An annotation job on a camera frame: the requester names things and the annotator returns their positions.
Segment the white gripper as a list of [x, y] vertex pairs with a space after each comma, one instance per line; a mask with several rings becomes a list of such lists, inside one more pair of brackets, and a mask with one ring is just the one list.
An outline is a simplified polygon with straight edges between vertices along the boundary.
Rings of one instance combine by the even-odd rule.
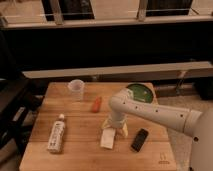
[[128, 136], [128, 128], [126, 123], [126, 116], [117, 111], [112, 111], [108, 118], [103, 122], [101, 128], [107, 129], [107, 128], [120, 128], [119, 133], [126, 138]]

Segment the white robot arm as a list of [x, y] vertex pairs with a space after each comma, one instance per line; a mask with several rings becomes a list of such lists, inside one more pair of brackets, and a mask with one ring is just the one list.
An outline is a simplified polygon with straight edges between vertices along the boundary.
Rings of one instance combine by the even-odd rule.
[[192, 138], [190, 171], [213, 171], [213, 108], [200, 112], [140, 102], [133, 99], [133, 92], [128, 88], [112, 95], [108, 104], [111, 112], [103, 128], [122, 128], [126, 114], [161, 124]]

